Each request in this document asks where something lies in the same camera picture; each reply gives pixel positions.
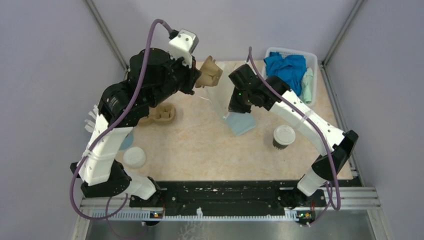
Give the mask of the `light blue paper bag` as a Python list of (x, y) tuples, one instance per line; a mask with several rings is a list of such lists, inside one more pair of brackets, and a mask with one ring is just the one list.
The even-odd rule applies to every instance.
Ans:
[(255, 128), (256, 122), (250, 113), (231, 112), (229, 109), (235, 89), (229, 74), (235, 70), (236, 64), (228, 64), (227, 62), (218, 62), (216, 64), (223, 70), (218, 85), (204, 88), (206, 88), (208, 99), (212, 103), (215, 112), (226, 122), (233, 134), (238, 137)]

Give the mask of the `white plastic cup lid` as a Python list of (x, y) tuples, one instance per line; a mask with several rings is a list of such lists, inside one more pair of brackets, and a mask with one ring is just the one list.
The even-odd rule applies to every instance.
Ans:
[(276, 138), (280, 143), (292, 144), (296, 139), (294, 129), (288, 125), (280, 125), (275, 128), (273, 138)]

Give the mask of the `black paper coffee cup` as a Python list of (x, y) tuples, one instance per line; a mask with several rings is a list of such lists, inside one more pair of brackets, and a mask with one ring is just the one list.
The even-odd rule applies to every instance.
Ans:
[(276, 138), (273, 138), (272, 140), (272, 145), (274, 148), (276, 148), (277, 150), (284, 150), (286, 149), (291, 143), (280, 143), (279, 141), (277, 141)]

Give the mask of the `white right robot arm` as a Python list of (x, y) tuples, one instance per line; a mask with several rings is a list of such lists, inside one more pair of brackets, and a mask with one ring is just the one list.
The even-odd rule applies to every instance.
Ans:
[(243, 64), (229, 74), (234, 90), (228, 110), (246, 114), (253, 106), (283, 118), (303, 134), (318, 150), (319, 156), (299, 180), (293, 200), (307, 206), (315, 191), (327, 181), (336, 182), (336, 176), (350, 158), (358, 141), (353, 130), (343, 131), (310, 109), (278, 76), (263, 79), (248, 64)]

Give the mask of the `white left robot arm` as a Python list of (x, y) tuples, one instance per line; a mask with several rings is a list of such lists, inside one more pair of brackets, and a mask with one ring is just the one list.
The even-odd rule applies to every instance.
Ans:
[(136, 196), (149, 207), (160, 202), (159, 186), (150, 177), (132, 176), (116, 160), (127, 135), (141, 118), (149, 115), (176, 92), (193, 95), (201, 72), (196, 60), (185, 65), (183, 58), (172, 58), (159, 48), (132, 56), (125, 80), (107, 87), (97, 106), (94, 132), (87, 145), (85, 162), (73, 163), (71, 171), (82, 179), (81, 191), (86, 198), (114, 197), (125, 193)]

